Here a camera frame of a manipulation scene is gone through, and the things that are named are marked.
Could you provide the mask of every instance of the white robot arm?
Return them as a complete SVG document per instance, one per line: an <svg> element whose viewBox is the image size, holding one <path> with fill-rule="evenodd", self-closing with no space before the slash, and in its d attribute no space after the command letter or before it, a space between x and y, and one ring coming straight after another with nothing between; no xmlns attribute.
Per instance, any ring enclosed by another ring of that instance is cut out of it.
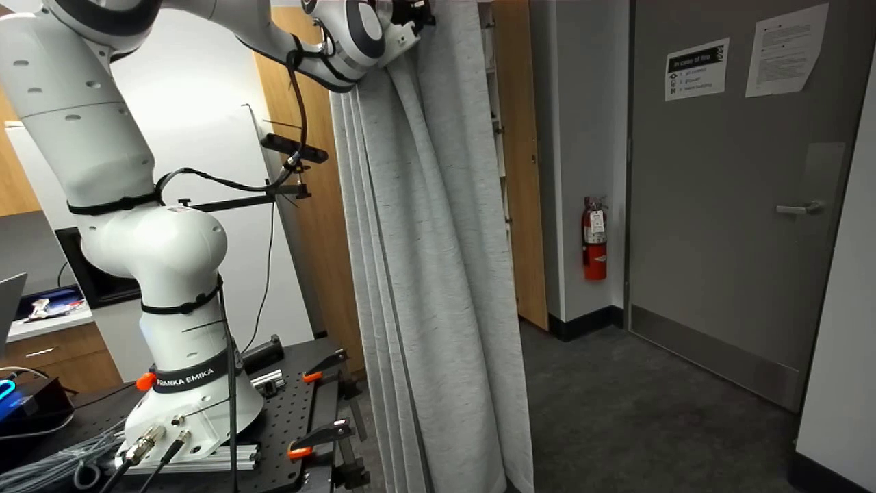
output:
<svg viewBox="0 0 876 493"><path fill-rule="evenodd" d="M0 87L55 170L84 257L136 280L142 292L139 332L155 385L125 420L120 451L139 465L155 465L177 436L185 444L176 457L209 457L232 436L229 424L243 431L262 409L250 379L229 368L236 348L217 277L225 231L194 209L162 206L153 153L109 73L112 61L148 39L159 9L225 25L250 48L331 91L350 91L403 55L429 22L424 3L389 22L366 0L303 0L324 27L324 44L303 47L272 22L269 0L44 0L36 14L0 14Z"/></svg>

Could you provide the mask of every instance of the gray curtain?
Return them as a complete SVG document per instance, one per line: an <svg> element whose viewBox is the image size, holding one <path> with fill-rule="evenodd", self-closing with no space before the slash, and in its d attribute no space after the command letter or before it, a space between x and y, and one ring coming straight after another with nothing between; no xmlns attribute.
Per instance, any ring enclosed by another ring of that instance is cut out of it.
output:
<svg viewBox="0 0 876 493"><path fill-rule="evenodd" d="M335 96L385 489L533 489L510 235L476 3Z"/></svg>

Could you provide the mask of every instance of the gray door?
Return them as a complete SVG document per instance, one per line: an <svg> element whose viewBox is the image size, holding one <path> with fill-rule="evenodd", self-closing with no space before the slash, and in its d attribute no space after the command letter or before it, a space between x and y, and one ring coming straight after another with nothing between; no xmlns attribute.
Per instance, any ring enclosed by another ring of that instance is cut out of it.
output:
<svg viewBox="0 0 876 493"><path fill-rule="evenodd" d="M873 0L831 0L801 92L744 99L755 22L812 0L638 0L632 332L800 409L862 106ZM666 55L732 39L726 92L666 102Z"/></svg>

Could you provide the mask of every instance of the gray wall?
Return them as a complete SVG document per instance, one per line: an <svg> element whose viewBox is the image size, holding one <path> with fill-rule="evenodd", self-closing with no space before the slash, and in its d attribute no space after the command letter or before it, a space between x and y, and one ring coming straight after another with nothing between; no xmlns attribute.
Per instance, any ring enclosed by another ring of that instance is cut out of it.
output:
<svg viewBox="0 0 876 493"><path fill-rule="evenodd" d="M876 489L876 66L851 162L796 451Z"/></svg>
<svg viewBox="0 0 876 493"><path fill-rule="evenodd" d="M625 305L630 0L533 0L548 309ZM580 280L580 209L607 196L611 280Z"/></svg>

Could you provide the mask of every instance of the red fire extinguisher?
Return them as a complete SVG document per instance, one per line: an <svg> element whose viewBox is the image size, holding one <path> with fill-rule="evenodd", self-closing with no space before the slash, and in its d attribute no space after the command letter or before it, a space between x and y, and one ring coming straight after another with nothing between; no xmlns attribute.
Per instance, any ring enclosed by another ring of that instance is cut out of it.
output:
<svg viewBox="0 0 876 493"><path fill-rule="evenodd" d="M580 214L580 273L588 281L602 281L606 272L606 206L602 201L586 196Z"/></svg>

